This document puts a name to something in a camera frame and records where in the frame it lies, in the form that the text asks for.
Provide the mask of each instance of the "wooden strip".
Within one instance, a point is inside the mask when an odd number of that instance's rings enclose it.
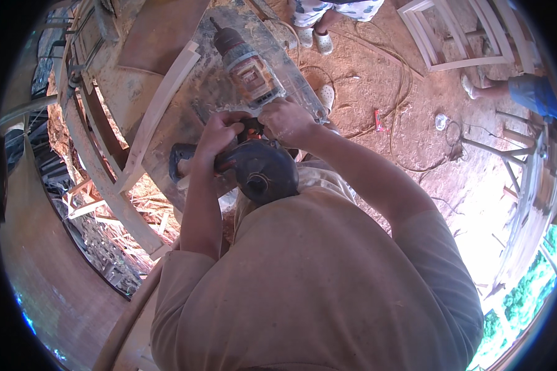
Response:
[[[140,176],[144,174],[144,169],[141,166],[144,154],[147,152],[151,138],[157,129],[161,117],[163,117],[165,110],[167,110],[169,102],[178,91],[188,72],[190,72],[200,58],[200,54],[195,52],[197,47],[198,44],[193,41],[189,41],[186,44],[186,47],[179,53],[178,58],[171,65],[169,72],[157,88],[136,132],[136,138],[130,147],[130,153],[128,154],[123,174],[116,182],[116,191],[118,193],[131,188],[135,183],[134,179],[138,180],[137,174],[140,174]]]
[[[106,201],[113,214],[123,223],[126,230],[148,254],[155,252],[162,246],[167,246],[161,238],[153,232],[126,195],[120,195],[113,190],[111,174],[103,163],[103,157],[96,151],[95,144],[89,139],[89,129],[79,114],[78,102],[74,94],[62,106],[64,121],[74,141],[76,150],[87,168],[87,173],[99,194]]]
[[[165,227],[167,226],[167,219],[169,218],[169,213],[165,212],[163,218],[161,219],[161,224],[159,224],[159,233],[163,234],[165,232]]]
[[[503,186],[503,194],[506,195],[507,197],[511,198],[512,201],[514,201],[515,203],[518,202],[518,195],[513,190],[511,190],[510,188],[507,188],[506,186]]]
[[[74,209],[74,211],[68,215],[68,219],[74,219],[78,218],[81,215],[88,214],[89,212],[93,212],[96,208],[103,205],[107,205],[105,200],[103,198],[97,199],[91,203],[82,205],[81,207]]]
[[[514,14],[514,11],[507,4],[507,0],[493,0],[497,6],[497,10],[501,14],[501,18],[505,23],[510,35],[514,39],[516,48],[518,49],[518,54],[520,55],[520,60],[522,62],[522,69],[527,74],[535,73],[535,65],[532,62],[532,55],[530,54],[530,47],[524,38],[524,33],[520,28],[518,19]]]
[[[109,165],[113,169],[113,173],[116,176],[120,176],[126,164],[127,152],[122,149],[116,135],[111,129],[95,89],[92,89],[92,93],[89,93],[84,80],[81,79],[80,92],[82,101],[85,103],[85,113],[89,118],[97,143],[99,147],[101,147],[101,151],[107,159],[107,162],[109,162]]]
[[[501,49],[501,55],[503,55],[505,59],[507,59],[508,63],[514,63],[516,59],[514,58],[512,47],[510,46],[510,42],[507,40],[507,37],[505,36],[505,31],[501,27],[501,23],[499,23],[499,20],[497,19],[497,16],[495,15],[493,8],[491,8],[487,0],[475,0],[475,1],[476,4],[481,9],[481,11],[483,11],[483,15],[487,19],[487,22],[489,23],[493,31],[493,35],[495,36],[495,39],[499,43],[499,49]]]
[[[518,133],[517,131],[509,130],[508,128],[503,128],[503,136],[513,141],[520,142],[527,147],[532,147],[535,145],[534,138],[531,138],[528,135],[524,135],[522,133]]]
[[[413,39],[415,40],[415,43],[419,48],[419,51],[421,52],[423,59],[425,59],[425,55],[423,55],[423,52],[426,52],[427,57],[431,61],[430,65],[436,65],[441,63],[438,60],[433,45],[431,45],[431,41],[429,40],[429,37],[427,37],[427,34],[425,33],[422,24],[417,19],[415,13],[413,11],[407,11],[406,13],[401,15],[401,18],[403,22],[406,24],[406,27],[408,28],[410,34],[413,36]]]
[[[438,9],[439,13],[441,14],[442,18],[446,22],[458,49],[460,50],[460,55],[462,58],[474,58],[475,53],[472,51],[470,44],[468,43],[468,39],[462,31],[462,27],[456,19],[454,13],[452,13],[452,9],[450,9],[450,5],[448,4],[447,0],[433,0],[436,9]]]
[[[431,0],[414,0],[406,4],[402,8],[399,8],[398,12],[423,11],[425,9],[431,8],[433,5],[433,1]]]
[[[422,12],[412,12],[412,14],[415,16],[417,22],[421,26],[422,33],[426,37],[426,42],[429,42],[431,44],[431,49],[435,53],[436,62],[434,64],[445,63],[446,62],[446,57],[444,57],[444,52],[443,52],[443,49],[442,49],[442,46],[441,46],[441,42],[439,41],[439,39],[437,38],[437,36],[433,32],[433,29],[431,28],[429,22],[427,22],[427,19],[425,19],[425,16],[423,15],[423,13]]]
[[[173,245],[179,244],[179,238],[173,243]],[[161,259],[151,270],[149,276],[142,282],[138,290],[132,295],[132,300],[130,304],[126,306],[126,310],[119,317],[112,331],[110,332],[105,344],[101,348],[101,353],[95,361],[93,370],[95,371],[109,371],[113,368],[116,358],[122,349],[122,345],[126,341],[130,330],[134,326],[134,323],[140,316],[142,309],[147,304],[148,300],[153,295],[156,287],[159,285],[161,280],[161,271],[163,265],[165,264],[165,259]]]
[[[357,37],[357,36],[355,36],[355,35],[353,35],[353,34],[350,34],[350,33],[346,32],[346,31],[342,31],[342,30],[340,30],[340,29],[338,29],[338,28],[335,28],[335,27],[331,27],[331,28],[330,28],[330,32],[333,32],[333,33],[335,33],[335,34],[338,34],[338,35],[347,37],[348,39],[351,39],[351,40],[353,40],[353,41],[355,41],[355,42],[358,42],[359,44],[363,45],[365,48],[368,48],[368,49],[370,49],[371,51],[376,52],[376,53],[378,53],[378,54],[381,55],[381,56],[384,56],[387,60],[389,60],[390,62],[396,64],[397,66],[403,67],[402,62],[400,62],[400,61],[399,61],[395,56],[393,56],[392,54],[386,52],[385,50],[382,50],[382,49],[378,48],[377,46],[375,46],[375,45],[373,45],[373,44],[371,44],[371,43],[368,43],[367,41],[365,41],[365,40],[363,40],[363,39],[360,39],[359,37]],[[407,68],[407,69],[413,74],[414,77],[418,78],[418,79],[421,80],[421,81],[424,81],[424,80],[425,80],[425,78],[424,78],[420,73],[418,73],[417,71],[413,70],[413,69],[410,68],[409,66],[404,65],[404,67]]]
[[[485,14],[481,10],[481,7],[479,6],[479,4],[476,4],[475,0],[468,0],[468,2],[470,3],[470,6],[472,6],[472,8],[475,10],[476,16],[479,17],[479,19],[481,20],[481,24],[485,29],[485,33],[487,33],[487,38],[489,38],[489,43],[491,44],[491,48],[493,48],[493,52],[496,55],[501,54],[499,46],[497,45],[497,40],[495,39],[495,34],[493,34],[493,30],[491,29],[491,26],[489,25],[489,21],[485,17]]]
[[[66,192],[66,194],[68,195],[68,199],[70,199],[70,197],[76,195],[78,192],[81,191],[81,189],[87,187],[87,189],[89,189],[89,184],[92,185],[93,181],[91,180],[91,178],[86,178],[84,181],[78,183],[77,185],[75,185],[74,187],[72,187],[69,191]]]
[[[493,65],[493,64],[504,64],[507,60],[503,56],[488,56],[483,58],[473,58],[473,59],[462,59],[461,61],[454,61],[448,63],[442,63],[440,65],[432,66],[430,72],[435,72],[438,70],[452,70],[454,68],[479,66],[479,65]]]

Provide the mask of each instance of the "wooden plank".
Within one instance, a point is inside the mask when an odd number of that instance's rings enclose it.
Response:
[[[507,4],[507,0],[493,0],[493,2],[497,6],[497,10],[501,14],[501,18],[503,19],[505,26],[514,39],[524,72],[527,74],[535,73],[535,65],[532,62],[530,47],[524,38],[524,33],[520,28],[520,24],[518,23],[518,19],[516,18],[514,11],[512,11],[510,6]]]
[[[415,44],[417,45],[417,48],[419,49],[419,53],[421,53],[421,56],[423,57],[425,65],[427,66],[427,69],[429,70],[433,64],[437,64],[437,63],[434,63],[434,59],[437,58],[437,57],[435,55],[434,50],[431,51],[431,52],[428,50],[428,45],[430,45],[430,43],[429,42],[425,43],[425,41],[423,40],[423,38],[419,34],[419,30],[417,28],[420,28],[420,25],[417,27],[416,24],[413,22],[413,20],[411,19],[411,15],[409,15],[409,14],[412,14],[411,12],[412,11],[408,11],[408,12],[400,12],[399,11],[399,15],[400,15],[400,18],[402,19],[402,22],[404,22],[404,24],[406,25],[406,28],[408,28],[408,32],[410,32],[410,35],[413,37],[413,40],[415,41]]]
[[[503,186],[503,194],[506,195],[507,197],[511,198],[512,201],[514,201],[515,203],[518,202],[518,195],[513,190],[511,190],[510,188],[507,188],[506,186]]]
[[[499,46],[497,45],[497,40],[495,39],[495,34],[493,34],[493,30],[491,29],[491,26],[489,25],[489,21],[485,17],[485,14],[481,10],[481,7],[479,6],[479,4],[476,3],[475,0],[468,0],[468,2],[470,3],[470,6],[472,6],[472,8],[475,10],[476,16],[479,17],[479,20],[481,20],[481,24],[483,25],[485,33],[487,33],[487,38],[489,39],[489,43],[491,45],[491,48],[493,49],[493,52],[496,55],[501,54]]]
[[[492,65],[492,64],[505,64],[507,60],[504,56],[487,56],[483,58],[462,59],[461,61],[454,61],[442,63],[440,65],[431,66],[430,72],[438,70],[452,70],[454,68],[478,66],[478,65]]]
[[[399,67],[402,67],[402,66],[403,66],[402,62],[400,62],[400,61],[399,61],[395,56],[393,56],[392,54],[386,52],[385,50],[382,50],[382,49],[378,48],[377,46],[375,46],[375,45],[373,45],[373,44],[371,44],[371,43],[368,43],[367,41],[365,41],[365,40],[363,40],[363,39],[360,39],[359,37],[357,37],[357,36],[355,36],[355,35],[353,35],[353,34],[350,34],[350,33],[346,32],[346,31],[342,31],[342,30],[340,30],[340,29],[338,29],[338,28],[335,28],[335,27],[331,27],[331,28],[330,28],[330,32],[334,32],[335,34],[338,34],[338,35],[347,37],[348,39],[351,39],[351,40],[353,40],[353,41],[356,41],[356,42],[358,42],[359,44],[363,45],[365,48],[368,48],[368,49],[370,49],[371,51],[376,52],[376,53],[378,53],[378,54],[381,55],[381,56],[384,56],[387,60],[389,60],[390,62],[396,64],[397,66],[399,66]],[[407,69],[413,74],[413,76],[414,76],[415,78],[418,78],[420,81],[424,81],[424,80],[425,80],[425,78],[424,78],[420,73],[418,73],[417,71],[413,70],[413,69],[410,68],[409,66],[404,66],[404,67],[407,68]]]
[[[74,209],[74,211],[68,215],[68,219],[78,218],[81,215],[88,214],[89,212],[94,212],[96,208],[103,205],[107,205],[105,200],[103,198],[97,199],[91,203],[82,205],[81,207]]]
[[[116,176],[120,176],[122,174],[122,169],[126,165],[127,152],[122,149],[116,135],[111,129],[95,89],[91,90],[92,92],[89,93],[84,79],[82,79],[80,92],[82,101],[85,103],[85,113],[89,118],[93,132],[95,133],[95,138],[99,143],[99,147],[101,147],[103,155],[113,169],[113,173]]]
[[[78,102],[74,94],[69,96],[62,106],[64,121],[74,141],[75,148],[82,162],[87,167],[87,173],[93,180],[93,184],[113,214],[123,223],[126,230],[134,240],[148,254],[155,252],[162,246],[167,246],[159,236],[151,229],[145,219],[136,211],[126,195],[120,195],[113,190],[111,174],[105,167],[103,158],[97,152],[95,144],[89,139],[89,129],[79,115]]]
[[[437,38],[437,36],[435,35],[435,33],[433,32],[433,29],[431,28],[429,22],[427,22],[427,19],[425,19],[425,16],[423,15],[422,12],[409,12],[409,14],[413,14],[417,21],[419,22],[419,24],[421,25],[421,29],[423,31],[423,33],[426,36],[426,40],[429,41],[429,43],[431,44],[431,48],[433,49],[433,51],[435,52],[436,55],[436,63],[434,64],[440,64],[440,63],[445,63],[446,62],[446,57],[444,56],[444,52],[441,46],[441,42],[439,41],[439,39]]]
[[[157,129],[159,121],[169,106],[169,102],[178,91],[180,85],[186,78],[188,72],[192,69],[194,64],[199,60],[200,54],[195,50],[198,47],[193,41],[189,41],[186,47],[179,53],[175,62],[172,64],[169,72],[163,78],[163,81],[157,88],[151,104],[144,113],[142,122],[136,133],[134,143],[130,147],[130,153],[124,167],[123,174],[116,182],[116,190],[118,193],[129,189],[137,180],[137,175],[144,174],[144,169],[141,167],[142,159],[147,151],[147,147]]]
[[[209,2],[146,0],[127,35],[118,65],[166,75],[192,39]]]
[[[514,63],[516,59],[514,58],[514,53],[512,52],[512,47],[510,46],[510,42],[507,40],[505,36],[505,31],[501,27],[501,23],[497,19],[493,8],[489,5],[487,0],[475,0],[476,4],[479,6],[483,15],[487,19],[487,23],[491,27],[495,40],[499,43],[499,49],[501,51],[501,55],[507,59],[508,63]]]
[[[522,133],[518,133],[517,131],[509,130],[508,128],[503,128],[503,136],[513,141],[520,142],[527,147],[532,147],[536,143],[534,138],[531,138],[528,135],[524,135]]]
[[[454,13],[452,13],[452,9],[450,9],[448,1],[433,0],[433,4],[435,4],[436,9],[438,9],[439,13],[444,19],[444,22],[446,22],[446,25],[448,26],[448,29],[452,34],[454,41],[456,41],[456,45],[460,50],[460,55],[462,56],[462,58],[474,58],[475,53],[470,47],[468,39],[466,38],[466,35],[464,34],[464,31],[462,30],[458,19],[456,19]]]

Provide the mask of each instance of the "foot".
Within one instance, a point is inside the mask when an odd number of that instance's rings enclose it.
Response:
[[[321,55],[328,55],[334,50],[334,44],[330,35],[326,31],[326,34],[318,34],[315,30],[313,31],[313,38],[318,43],[318,50]]]
[[[330,115],[332,112],[332,105],[334,104],[334,89],[332,89],[332,86],[323,85],[316,90],[316,95],[320,103],[326,108],[327,114]]]
[[[313,45],[313,38],[312,38],[313,28],[309,27],[304,30],[298,30],[297,36],[299,38],[299,43],[304,48],[311,48]]]
[[[474,99],[475,96],[473,95],[473,92],[475,91],[475,86],[470,82],[468,76],[462,74],[460,81],[462,82],[462,87],[464,88],[466,93],[468,93],[469,98]]]

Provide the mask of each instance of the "metal rod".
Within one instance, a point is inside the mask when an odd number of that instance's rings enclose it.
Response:
[[[522,193],[520,193],[520,185],[518,184],[518,179],[516,179],[516,175],[514,174],[514,171],[512,170],[512,168],[510,167],[510,163],[502,158],[503,163],[505,165],[505,168],[507,169],[507,172],[510,174],[510,179],[512,180],[512,183],[514,184],[514,187],[516,188],[516,195],[518,196],[518,198],[522,197]]]
[[[470,139],[461,138],[460,140],[461,140],[462,143],[465,143],[465,144],[468,144],[468,145],[472,145],[473,147],[479,148],[479,149],[481,149],[481,150],[483,150],[483,151],[487,151],[487,152],[489,152],[489,153],[493,153],[494,155],[497,155],[497,156],[501,157],[501,158],[504,159],[504,160],[511,161],[511,162],[513,162],[513,163],[516,164],[516,165],[524,166],[524,165],[526,164],[524,161],[522,161],[522,160],[520,160],[520,159],[516,159],[516,158],[512,155],[512,153],[513,153],[514,151],[520,151],[521,149],[524,149],[524,148],[521,148],[520,150],[512,150],[512,151],[499,151],[499,150],[496,149],[496,148],[489,147],[488,145],[484,145],[484,144],[482,144],[482,143],[475,142],[475,141],[472,141],[472,140],[470,140]]]
[[[545,256],[545,259],[546,259],[546,261],[549,262],[549,264],[551,265],[551,268],[553,268],[553,270],[555,271],[555,275],[557,275],[557,265],[555,265],[555,262],[553,261],[553,259],[551,259],[551,254],[549,253],[549,250],[546,249],[546,247],[543,243],[539,244],[539,250],[542,252],[542,255]]]
[[[39,99],[34,99],[31,100],[28,103],[23,103],[18,105],[17,107],[10,109],[6,115],[2,116],[2,118],[0,118],[0,125],[10,121],[11,119],[23,115],[27,112],[30,111],[35,111],[38,110],[40,108],[45,108],[47,106],[49,106],[50,104],[55,104],[58,102],[58,95],[57,94],[52,94],[51,96],[47,96],[47,97],[43,97],[43,98],[39,98]]]

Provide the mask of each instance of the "wooden stick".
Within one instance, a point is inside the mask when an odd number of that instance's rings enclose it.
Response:
[[[96,208],[103,205],[107,205],[107,203],[103,198],[95,200],[86,205],[82,205],[81,207],[75,209],[73,212],[68,214],[68,219],[74,219],[74,218],[78,218],[81,215],[88,214],[89,212],[95,211]]]
[[[178,91],[188,72],[192,70],[192,67],[200,58],[200,54],[195,52],[197,47],[198,44],[193,41],[189,41],[186,44],[157,88],[138,127],[136,139],[134,139],[134,143],[130,147],[126,166],[115,184],[118,193],[132,188],[140,176],[144,174],[144,169],[141,165],[144,154],[147,152],[151,138],[155,134],[155,130],[159,125],[161,117],[163,117],[167,110],[169,102],[171,102],[171,99]]]
[[[166,212],[163,214],[163,218],[161,219],[161,224],[159,225],[159,233],[163,234],[165,232],[165,226],[167,226],[167,219],[169,218],[169,213]]]
[[[355,36],[355,35],[353,35],[353,34],[350,34],[350,33],[346,32],[346,31],[339,30],[338,28],[331,27],[331,28],[330,28],[330,31],[331,31],[331,32],[334,32],[335,34],[338,34],[338,35],[347,37],[348,39],[351,39],[351,40],[353,40],[353,41],[358,42],[359,44],[363,45],[365,48],[368,48],[368,49],[370,49],[371,51],[376,52],[376,53],[378,53],[378,54],[381,55],[381,56],[384,56],[387,60],[389,60],[390,62],[396,64],[397,66],[403,67],[403,68],[407,68],[408,70],[410,70],[410,72],[413,74],[413,76],[415,76],[415,77],[418,78],[419,80],[421,80],[421,81],[424,81],[424,80],[425,80],[425,78],[424,78],[420,73],[418,73],[417,71],[413,70],[413,69],[410,68],[409,66],[403,65],[402,62],[400,62],[395,56],[393,56],[392,54],[386,52],[385,50],[382,50],[382,49],[378,48],[377,46],[375,46],[375,45],[373,45],[373,44],[371,44],[371,43],[368,43],[367,41],[365,41],[365,40],[363,40],[363,39],[361,39],[361,38],[359,38],[359,37],[357,37],[357,36]]]

